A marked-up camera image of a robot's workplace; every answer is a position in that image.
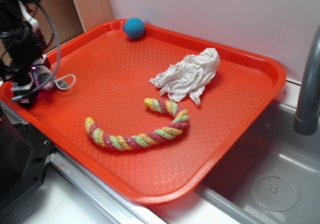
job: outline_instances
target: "blue ball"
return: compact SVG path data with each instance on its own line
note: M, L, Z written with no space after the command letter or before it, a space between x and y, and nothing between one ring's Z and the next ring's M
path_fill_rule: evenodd
M124 25L123 31L131 39L139 39L145 33L145 25L138 18L128 19Z

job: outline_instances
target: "stainless steel sink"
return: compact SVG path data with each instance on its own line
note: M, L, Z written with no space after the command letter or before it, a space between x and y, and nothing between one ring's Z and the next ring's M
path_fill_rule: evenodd
M320 223L320 130L295 133L294 112L273 101L196 191L244 223Z

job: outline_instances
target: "rope toy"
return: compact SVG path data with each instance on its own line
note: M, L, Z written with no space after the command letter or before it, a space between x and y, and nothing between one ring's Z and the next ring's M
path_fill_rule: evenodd
M174 117L173 122L154 132L129 137L109 135L101 130L99 125L96 124L91 117L88 117L85 121L85 130L89 137L99 146L106 147L110 150L124 151L147 148L160 142L174 139L177 135L181 135L183 130L187 128L187 121L189 120L188 110L183 109L177 105L176 102L146 98L144 105L153 111L172 115Z

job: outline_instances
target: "gray faucet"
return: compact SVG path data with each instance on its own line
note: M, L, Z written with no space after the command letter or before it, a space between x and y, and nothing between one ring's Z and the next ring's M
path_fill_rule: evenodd
M301 135L312 135L317 130L320 113L320 26L314 36L304 72L293 128Z

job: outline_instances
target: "orange tray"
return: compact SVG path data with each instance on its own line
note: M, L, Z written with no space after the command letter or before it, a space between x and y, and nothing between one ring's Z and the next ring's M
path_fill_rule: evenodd
M151 25L133 41L122 31L124 24L101 24L62 46L57 77L76 75L72 89L42 91L32 107L23 108L11 101L11 84L5 83L1 99L123 196L142 204L168 202L201 182L281 90L286 74L272 59ZM170 123L171 116L144 106L145 98L168 99L149 79L208 47L216 48L220 65L200 107L189 97L179 103L190 117L181 136L124 152L88 138L88 116L112 135L152 132ZM48 54L53 64L56 57L56 51Z

